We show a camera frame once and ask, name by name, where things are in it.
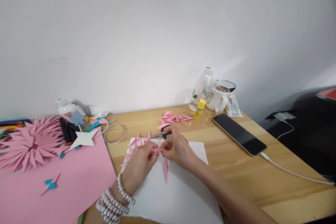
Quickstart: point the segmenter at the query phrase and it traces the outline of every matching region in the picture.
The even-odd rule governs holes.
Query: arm
[[[151,154],[153,147],[157,148],[158,145],[153,142],[148,142],[146,145],[135,147],[133,150],[132,157],[121,176],[122,187],[130,196],[133,196],[139,189],[157,161],[158,152]],[[120,204],[127,205],[127,201],[119,192],[117,181],[113,183],[109,190]],[[96,208],[94,208],[94,211],[85,220],[85,224],[91,223],[105,224],[101,213]]]
[[[173,134],[162,143],[162,155],[201,180],[234,223],[276,223],[257,204],[239,193],[199,159],[175,126],[167,127],[164,131],[172,131]]]

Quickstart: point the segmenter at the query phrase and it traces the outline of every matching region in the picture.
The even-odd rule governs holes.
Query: smartphone
[[[267,148],[264,143],[229,116],[221,114],[212,120],[250,156],[257,156]]]

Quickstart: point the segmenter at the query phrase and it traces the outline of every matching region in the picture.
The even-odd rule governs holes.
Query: hand
[[[185,170],[190,170],[198,159],[184,136],[180,135],[176,126],[164,128],[164,132],[171,131],[172,135],[161,144],[162,156],[173,160]]]
[[[153,147],[157,148],[158,145],[148,142],[146,145],[135,147],[132,157],[121,176],[122,186],[131,196],[142,185],[158,159],[158,152],[151,154]]]

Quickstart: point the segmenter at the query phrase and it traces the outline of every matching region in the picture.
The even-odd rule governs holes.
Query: white paper star
[[[94,137],[95,133],[98,131],[98,129],[95,129],[91,132],[76,132],[77,138],[74,141],[74,143],[71,145],[69,150],[79,146],[79,145],[88,145],[88,146],[94,146],[94,142],[92,141],[92,138]]]

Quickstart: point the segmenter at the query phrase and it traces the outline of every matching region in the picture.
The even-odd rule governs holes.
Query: pearl bracelet
[[[129,196],[127,193],[124,192],[121,181],[120,175],[118,175],[118,187],[121,195],[132,204],[135,204],[135,199]],[[96,208],[100,211],[104,222],[106,224],[118,224],[120,222],[120,218],[123,214],[128,214],[130,209],[126,206],[121,205],[111,194],[109,188],[107,188],[101,195],[100,199],[96,203]]]
[[[117,178],[117,181],[118,181],[118,188],[119,188],[119,192],[121,193],[121,195],[124,197],[124,199],[134,205],[135,204],[135,199],[133,199],[131,196],[129,196],[124,190],[123,190],[123,187],[121,185],[121,179],[120,179],[120,173],[118,174],[118,178]]]

